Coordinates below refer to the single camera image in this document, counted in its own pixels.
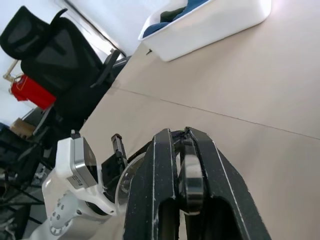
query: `red object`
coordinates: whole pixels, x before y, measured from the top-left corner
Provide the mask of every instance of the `red object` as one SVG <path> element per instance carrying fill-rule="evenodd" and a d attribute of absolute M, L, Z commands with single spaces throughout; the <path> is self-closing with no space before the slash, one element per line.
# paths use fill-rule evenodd
<path fill-rule="evenodd" d="M 12 84 L 11 92 L 18 101 L 29 100 L 43 110 L 56 101 L 55 96 L 25 74 Z"/>

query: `office chair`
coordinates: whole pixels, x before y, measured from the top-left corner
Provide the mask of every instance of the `office chair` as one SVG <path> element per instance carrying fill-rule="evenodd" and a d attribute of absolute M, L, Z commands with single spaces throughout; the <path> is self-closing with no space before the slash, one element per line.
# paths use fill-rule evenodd
<path fill-rule="evenodd" d="M 79 29 L 61 17 L 65 11 L 48 24 L 22 6 L 1 34 L 0 46 L 56 96 L 55 114 L 48 115 L 68 130 L 79 130 L 129 58 L 117 62 L 120 51 L 115 50 L 102 63 Z"/>

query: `chair backrest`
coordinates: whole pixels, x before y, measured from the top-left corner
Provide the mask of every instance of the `chair backrest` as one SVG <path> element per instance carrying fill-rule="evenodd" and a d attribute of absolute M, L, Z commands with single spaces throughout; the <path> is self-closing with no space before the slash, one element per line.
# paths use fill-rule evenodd
<path fill-rule="evenodd" d="M 48 40 L 50 25 L 22 6 L 0 36 L 0 46 L 12 58 L 23 60 Z"/>
<path fill-rule="evenodd" d="M 102 66 L 79 29 L 69 19 L 60 17 L 63 12 L 47 24 L 22 6 L 0 36 L 5 52 L 21 60 L 22 71 L 55 97 L 78 82 L 91 81 Z"/>
<path fill-rule="evenodd" d="M 75 84 L 94 79 L 102 62 L 69 19 L 59 17 L 50 27 L 46 45 L 22 60 L 21 69 L 58 98 Z"/>

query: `white plastic bin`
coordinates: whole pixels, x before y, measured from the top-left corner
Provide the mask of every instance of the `white plastic bin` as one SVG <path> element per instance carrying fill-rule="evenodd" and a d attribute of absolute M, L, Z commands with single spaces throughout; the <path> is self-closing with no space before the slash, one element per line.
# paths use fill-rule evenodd
<path fill-rule="evenodd" d="M 164 28 L 143 38 L 145 30 L 160 22 L 160 15 L 185 7 L 188 0 L 172 0 L 151 14 L 138 40 L 168 62 L 208 44 L 263 22 L 272 0 L 209 0 Z"/>

